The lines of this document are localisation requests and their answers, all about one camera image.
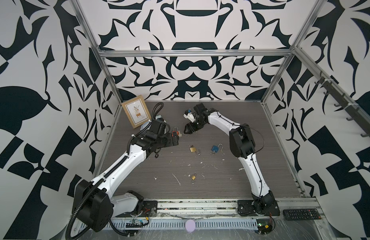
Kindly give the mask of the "red padlock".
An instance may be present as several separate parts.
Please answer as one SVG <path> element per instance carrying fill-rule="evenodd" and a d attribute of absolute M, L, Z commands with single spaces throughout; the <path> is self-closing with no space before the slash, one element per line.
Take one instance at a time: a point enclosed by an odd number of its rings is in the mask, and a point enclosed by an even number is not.
<path fill-rule="evenodd" d="M 179 139 L 179 137 L 180 137 L 180 135 L 179 135 L 179 129 L 178 129 L 178 127 L 174 127 L 173 128 L 173 131 L 172 131 L 172 137 L 174 138 L 174 139 Z"/>

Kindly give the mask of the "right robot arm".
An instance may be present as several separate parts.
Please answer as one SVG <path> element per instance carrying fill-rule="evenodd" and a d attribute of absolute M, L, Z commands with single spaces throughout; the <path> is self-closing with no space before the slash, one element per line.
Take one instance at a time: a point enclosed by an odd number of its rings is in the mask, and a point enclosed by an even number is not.
<path fill-rule="evenodd" d="M 229 136 L 231 153 L 241 162 L 249 179 L 253 199 L 238 200 L 238 214 L 242 217 L 279 216 L 281 212 L 278 203 L 258 165 L 256 144 L 250 126 L 236 123 L 224 117 L 216 109 L 207 109 L 202 103 L 197 104 L 194 110 L 194 113 L 191 110 L 184 112 L 184 118 L 190 121 L 186 124 L 184 133 L 193 134 L 206 124 L 223 131 Z"/>

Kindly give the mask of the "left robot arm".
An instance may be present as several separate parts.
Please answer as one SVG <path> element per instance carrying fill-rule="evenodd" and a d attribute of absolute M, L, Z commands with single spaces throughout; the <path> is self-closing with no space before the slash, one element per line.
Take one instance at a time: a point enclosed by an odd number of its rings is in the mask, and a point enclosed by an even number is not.
<path fill-rule="evenodd" d="M 82 180 L 75 189 L 72 214 L 67 224 L 65 238 L 77 240 L 87 231 L 101 231 L 112 219 L 125 213 L 139 214 L 144 197 L 134 191 L 122 196 L 115 192 L 126 177 L 151 154 L 155 158 L 163 148 L 179 144 L 179 136 L 171 133 L 168 123 L 156 116 L 164 107 L 159 102 L 153 108 L 148 125 L 128 141 L 126 151 L 103 173 L 91 181 Z"/>

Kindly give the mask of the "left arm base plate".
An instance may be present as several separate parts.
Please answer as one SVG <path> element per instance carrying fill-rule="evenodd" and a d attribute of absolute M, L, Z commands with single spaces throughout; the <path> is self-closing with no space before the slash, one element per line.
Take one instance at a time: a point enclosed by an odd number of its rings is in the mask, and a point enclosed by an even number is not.
<path fill-rule="evenodd" d="M 158 201 L 139 201 L 133 212 L 135 216 L 155 214 L 158 208 Z"/>

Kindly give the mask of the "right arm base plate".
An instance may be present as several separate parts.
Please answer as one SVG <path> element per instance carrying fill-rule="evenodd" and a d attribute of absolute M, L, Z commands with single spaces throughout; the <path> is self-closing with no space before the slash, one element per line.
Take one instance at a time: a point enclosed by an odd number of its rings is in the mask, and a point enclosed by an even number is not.
<path fill-rule="evenodd" d="M 247 216 L 280 216 L 281 211 L 276 200 L 263 202 L 260 200 L 238 200 L 238 214 Z"/>

